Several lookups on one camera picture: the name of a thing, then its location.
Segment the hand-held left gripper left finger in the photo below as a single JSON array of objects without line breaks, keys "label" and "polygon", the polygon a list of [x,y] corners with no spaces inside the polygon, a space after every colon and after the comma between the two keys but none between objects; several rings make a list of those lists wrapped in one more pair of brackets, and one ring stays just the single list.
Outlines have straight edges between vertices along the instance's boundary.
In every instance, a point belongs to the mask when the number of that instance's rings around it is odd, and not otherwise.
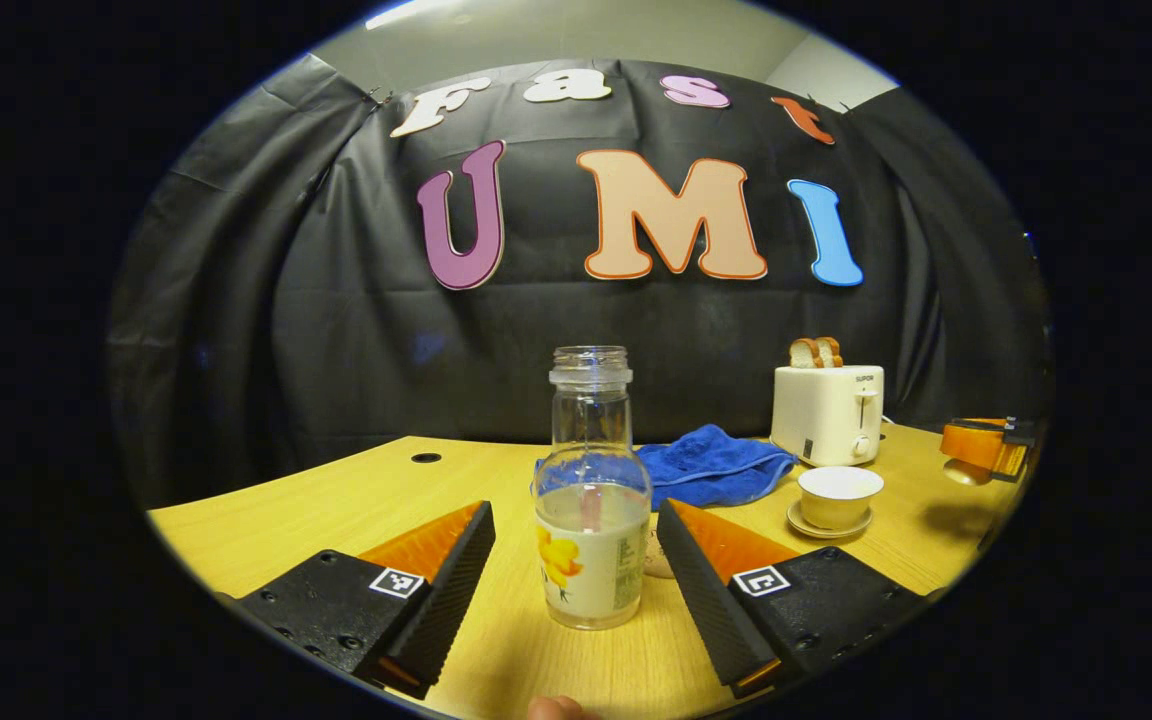
[{"label": "hand-held left gripper left finger", "polygon": [[422,700],[495,537],[492,505],[477,501],[361,555],[321,550],[250,593],[218,598],[316,659]]}]

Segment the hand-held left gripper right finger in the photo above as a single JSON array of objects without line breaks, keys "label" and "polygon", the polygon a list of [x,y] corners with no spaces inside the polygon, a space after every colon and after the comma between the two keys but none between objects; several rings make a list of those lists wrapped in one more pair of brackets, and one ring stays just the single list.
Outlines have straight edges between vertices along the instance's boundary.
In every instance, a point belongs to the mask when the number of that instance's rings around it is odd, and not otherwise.
[{"label": "hand-held left gripper right finger", "polygon": [[927,598],[826,546],[799,553],[668,498],[657,536],[719,683],[742,698],[851,659]]}]

